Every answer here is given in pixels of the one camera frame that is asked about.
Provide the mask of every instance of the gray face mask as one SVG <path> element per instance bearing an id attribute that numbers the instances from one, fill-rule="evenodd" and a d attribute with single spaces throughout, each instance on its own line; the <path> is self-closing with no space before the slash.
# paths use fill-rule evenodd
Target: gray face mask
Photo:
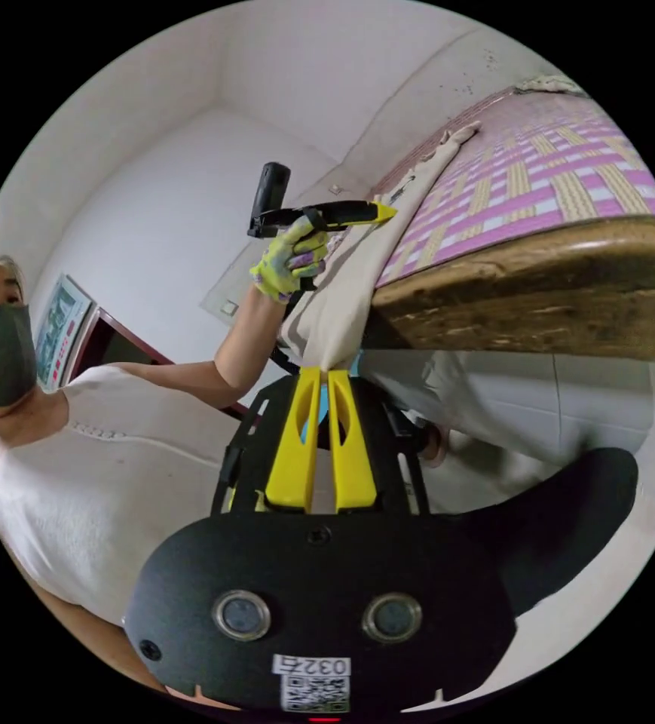
<path id="1" fill-rule="evenodd" d="M 28 307 L 0 305 L 0 407 L 9 407 L 36 382 Z"/>

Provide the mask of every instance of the camera lens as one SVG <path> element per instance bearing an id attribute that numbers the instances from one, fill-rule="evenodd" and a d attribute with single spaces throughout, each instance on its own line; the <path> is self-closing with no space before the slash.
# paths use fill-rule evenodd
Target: camera lens
<path id="1" fill-rule="evenodd" d="M 420 628 L 420 604 L 407 594 L 385 594 L 370 603 L 363 616 L 363 630 L 375 641 L 400 643 Z"/>
<path id="2" fill-rule="evenodd" d="M 271 623 L 267 604 L 250 591 L 229 591 L 214 604 L 213 619 L 217 628 L 237 641 L 262 638 Z"/>

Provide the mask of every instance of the electrical outlet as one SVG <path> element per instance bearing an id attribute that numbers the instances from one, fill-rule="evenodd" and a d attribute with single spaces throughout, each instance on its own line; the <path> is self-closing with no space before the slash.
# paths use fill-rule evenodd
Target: electrical outlet
<path id="1" fill-rule="evenodd" d="M 219 311 L 223 314 L 226 314 L 228 317 L 233 317 L 234 313 L 238 309 L 238 304 L 234 304 L 234 302 L 225 302 L 224 304 L 222 304 L 222 307 L 219 309 Z"/>

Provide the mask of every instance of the qr code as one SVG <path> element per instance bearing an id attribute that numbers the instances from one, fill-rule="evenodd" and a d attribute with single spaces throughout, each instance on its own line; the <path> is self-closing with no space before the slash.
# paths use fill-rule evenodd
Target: qr code
<path id="1" fill-rule="evenodd" d="M 346 713 L 350 710 L 350 677 L 282 676 L 282 709 L 319 714 Z"/>

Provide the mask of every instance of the work glove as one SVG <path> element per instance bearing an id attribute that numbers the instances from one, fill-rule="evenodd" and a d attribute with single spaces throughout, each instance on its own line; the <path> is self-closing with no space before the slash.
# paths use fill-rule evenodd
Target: work glove
<path id="1" fill-rule="evenodd" d="M 300 216 L 272 240 L 259 263 L 249 270 L 255 286 L 275 302 L 286 304 L 299 291 L 302 278 L 324 272 L 329 234 L 315 232 L 305 239 L 312 232 L 312 222 Z"/>

